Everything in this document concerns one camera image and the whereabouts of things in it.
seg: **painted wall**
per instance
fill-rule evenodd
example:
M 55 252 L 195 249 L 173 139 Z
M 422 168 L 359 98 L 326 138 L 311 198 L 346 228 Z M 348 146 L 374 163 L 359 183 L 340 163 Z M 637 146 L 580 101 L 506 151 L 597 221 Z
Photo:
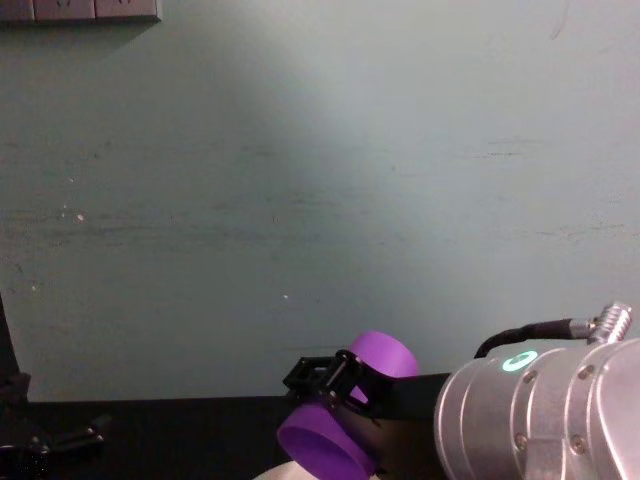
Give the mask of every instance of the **painted wall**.
M 0 32 L 0 289 L 32 398 L 279 394 L 640 304 L 640 5 L 165 0 Z

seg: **purple cylinder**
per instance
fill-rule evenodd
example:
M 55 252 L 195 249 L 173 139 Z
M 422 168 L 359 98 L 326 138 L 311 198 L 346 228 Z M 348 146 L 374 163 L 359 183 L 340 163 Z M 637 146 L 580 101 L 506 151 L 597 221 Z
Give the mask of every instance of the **purple cylinder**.
M 409 349 L 385 333 L 363 333 L 348 350 L 390 377 L 412 377 L 419 371 Z M 352 395 L 366 401 L 359 390 Z M 376 459 L 353 441 L 319 402 L 294 410 L 278 429 L 278 441 L 293 460 L 319 480 L 368 480 L 377 466 Z

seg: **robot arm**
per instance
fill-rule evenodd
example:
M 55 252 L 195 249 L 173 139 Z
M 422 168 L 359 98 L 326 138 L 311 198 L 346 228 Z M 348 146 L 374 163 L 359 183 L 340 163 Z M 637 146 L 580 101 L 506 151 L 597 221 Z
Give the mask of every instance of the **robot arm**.
M 285 384 L 302 400 L 323 401 L 383 478 L 635 480 L 640 340 L 622 341 L 630 311 L 614 303 L 595 319 L 503 332 L 451 375 L 393 379 L 340 351 L 302 359 Z M 587 344 L 484 357 L 526 332 Z M 356 387 L 365 401 L 352 395 Z

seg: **black tabletop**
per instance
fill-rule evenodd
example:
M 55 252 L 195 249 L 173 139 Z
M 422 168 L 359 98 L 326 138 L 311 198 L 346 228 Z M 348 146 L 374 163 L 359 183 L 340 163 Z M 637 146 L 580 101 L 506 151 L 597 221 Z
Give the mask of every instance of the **black tabletop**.
M 32 403 L 51 433 L 109 414 L 103 455 L 64 480 L 249 480 L 287 461 L 275 432 L 293 406 L 281 397 Z

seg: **power socket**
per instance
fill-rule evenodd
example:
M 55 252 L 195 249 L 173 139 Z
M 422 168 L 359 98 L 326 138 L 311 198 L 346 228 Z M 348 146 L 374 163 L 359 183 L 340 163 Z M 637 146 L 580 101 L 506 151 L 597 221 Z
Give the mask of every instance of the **power socket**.
M 98 19 L 160 20 L 161 0 L 95 0 Z
M 0 0 L 0 23 L 30 23 L 35 18 L 33 0 Z
M 36 21 L 93 20 L 94 0 L 35 0 Z

